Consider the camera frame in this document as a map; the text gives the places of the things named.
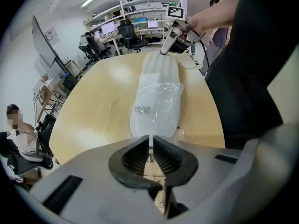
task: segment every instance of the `plastic bag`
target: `plastic bag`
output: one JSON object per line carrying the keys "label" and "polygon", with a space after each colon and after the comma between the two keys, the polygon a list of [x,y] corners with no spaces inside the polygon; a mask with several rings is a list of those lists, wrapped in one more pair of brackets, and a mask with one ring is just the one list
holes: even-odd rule
{"label": "plastic bag", "polygon": [[180,99],[184,86],[180,82],[153,83],[154,76],[156,80],[164,78],[169,80],[161,74],[140,76],[130,117],[130,129],[134,137],[143,135],[171,137],[178,126]]}

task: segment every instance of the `white shirt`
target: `white shirt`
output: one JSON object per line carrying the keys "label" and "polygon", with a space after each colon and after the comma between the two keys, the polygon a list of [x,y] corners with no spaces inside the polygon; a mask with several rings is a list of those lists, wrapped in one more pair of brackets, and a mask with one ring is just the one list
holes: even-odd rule
{"label": "white shirt", "polygon": [[34,154],[36,152],[36,138],[33,139],[30,143],[27,143],[27,134],[20,133],[16,135],[15,130],[11,132],[12,140],[14,144],[18,147],[18,150],[24,154]]}

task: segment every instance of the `black hair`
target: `black hair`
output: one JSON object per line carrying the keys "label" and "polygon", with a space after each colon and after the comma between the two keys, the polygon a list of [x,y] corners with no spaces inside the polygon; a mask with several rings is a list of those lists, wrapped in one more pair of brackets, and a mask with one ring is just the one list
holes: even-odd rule
{"label": "black hair", "polygon": [[220,2],[220,0],[211,0],[211,1],[210,1],[210,7],[211,7],[214,3],[217,4],[218,2]]}
{"label": "black hair", "polygon": [[6,116],[9,117],[10,115],[12,115],[14,113],[15,110],[19,111],[20,109],[18,106],[14,105],[14,104],[9,105],[6,108]]}

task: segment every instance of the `table leg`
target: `table leg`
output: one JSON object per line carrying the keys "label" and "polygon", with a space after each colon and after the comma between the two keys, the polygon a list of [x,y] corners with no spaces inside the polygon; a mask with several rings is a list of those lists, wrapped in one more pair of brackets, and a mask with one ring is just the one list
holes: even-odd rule
{"label": "table leg", "polygon": [[118,49],[118,46],[117,46],[117,43],[116,43],[115,38],[113,38],[113,43],[114,43],[114,46],[115,46],[115,49],[116,49],[117,54],[120,56],[121,53],[120,53],[120,50]]}

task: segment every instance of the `white shelving unit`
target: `white shelving unit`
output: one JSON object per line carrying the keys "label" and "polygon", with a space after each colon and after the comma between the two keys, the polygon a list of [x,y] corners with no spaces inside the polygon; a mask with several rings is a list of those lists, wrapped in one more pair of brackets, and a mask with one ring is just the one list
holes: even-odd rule
{"label": "white shelving unit", "polygon": [[[136,15],[136,14],[145,14],[145,13],[148,13],[148,12],[164,12],[164,11],[166,11],[165,7],[161,7],[161,8],[141,9],[141,10],[125,13],[124,8],[135,6],[137,4],[147,3],[147,2],[176,2],[176,3],[182,4],[182,0],[138,0],[138,1],[129,1],[129,2],[125,2],[125,3],[120,1],[119,5],[114,6],[112,8],[109,8],[106,11],[103,11],[100,14],[94,16],[93,18],[90,18],[87,21],[84,21],[84,26],[85,26],[87,31],[92,31],[93,32],[96,29],[99,29],[101,27],[101,25],[103,25],[107,22],[110,22],[110,21],[120,19],[120,18],[125,19],[126,17],[130,17],[130,16]],[[116,11],[120,11],[121,15],[116,16],[116,17],[111,18],[111,19],[108,19],[106,21],[103,21],[104,17],[106,15],[111,14],[111,13],[116,12]],[[136,24],[142,24],[142,23],[146,23],[146,22],[147,21],[134,22],[133,24],[136,25]]]}

